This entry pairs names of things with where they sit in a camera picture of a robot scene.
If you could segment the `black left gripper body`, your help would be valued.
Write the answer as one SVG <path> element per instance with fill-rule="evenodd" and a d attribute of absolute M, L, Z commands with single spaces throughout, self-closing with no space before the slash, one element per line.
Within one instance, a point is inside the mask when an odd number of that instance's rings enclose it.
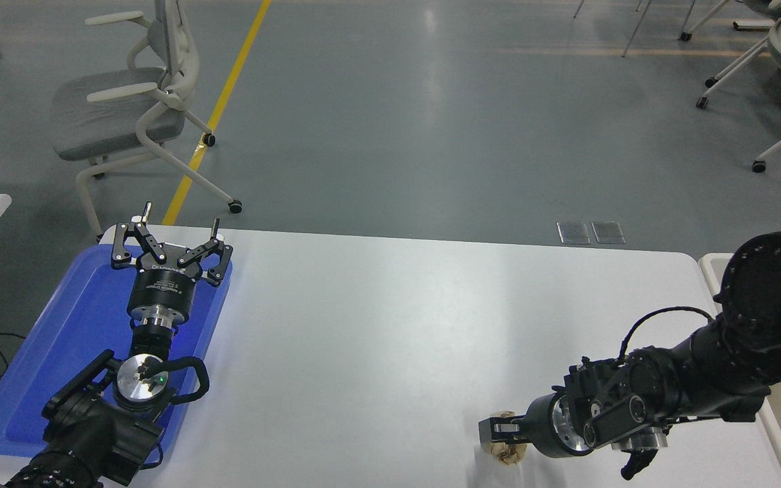
<path fill-rule="evenodd" d="M 197 279 L 201 266 L 192 263 L 186 268 L 178 266 L 187 248 L 176 244 L 164 244 L 165 262 L 156 262 L 149 252 L 140 254 L 136 262 L 136 280 L 127 303 L 130 317 L 142 318 L 150 308 L 165 308 L 176 312 L 178 318 L 189 318 L 192 311 Z"/>

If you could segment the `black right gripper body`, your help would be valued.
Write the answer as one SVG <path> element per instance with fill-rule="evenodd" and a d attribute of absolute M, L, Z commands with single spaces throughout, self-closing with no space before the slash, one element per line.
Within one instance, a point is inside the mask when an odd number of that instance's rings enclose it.
<path fill-rule="evenodd" d="M 561 407 L 564 396 L 554 393 L 539 396 L 525 414 L 525 434 L 529 442 L 546 457 L 568 458 L 568 423 Z"/>

